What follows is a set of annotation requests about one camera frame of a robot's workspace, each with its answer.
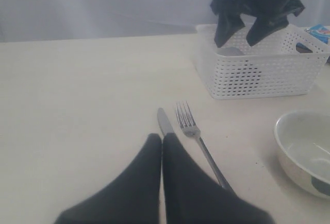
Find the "knife blade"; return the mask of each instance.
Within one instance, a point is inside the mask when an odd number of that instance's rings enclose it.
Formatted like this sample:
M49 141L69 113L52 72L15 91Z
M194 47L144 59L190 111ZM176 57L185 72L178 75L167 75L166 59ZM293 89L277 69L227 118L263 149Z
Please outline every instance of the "knife blade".
M157 111L157 120L160 127L161 132L165 136L168 133L174 133L174 129L167 117L163 108L159 108Z

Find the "white bowl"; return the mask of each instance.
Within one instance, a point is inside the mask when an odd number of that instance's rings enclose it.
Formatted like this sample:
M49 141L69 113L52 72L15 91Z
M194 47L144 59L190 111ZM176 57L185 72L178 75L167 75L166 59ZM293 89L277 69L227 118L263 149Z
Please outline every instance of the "white bowl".
M330 198L330 114L294 111L274 127L285 173L306 191Z

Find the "white table surface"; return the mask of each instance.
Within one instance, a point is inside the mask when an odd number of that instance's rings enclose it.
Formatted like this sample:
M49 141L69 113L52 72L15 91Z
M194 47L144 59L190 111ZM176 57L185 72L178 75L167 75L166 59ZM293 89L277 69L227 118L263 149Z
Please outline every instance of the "white table surface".
M298 188L276 158L273 125L292 109L330 112L330 66L308 95L214 100L191 57L195 35L0 44L0 223L53 223L111 182L163 107L188 100L202 137L237 194L277 223L329 223L330 201ZM162 223L164 204L161 204Z

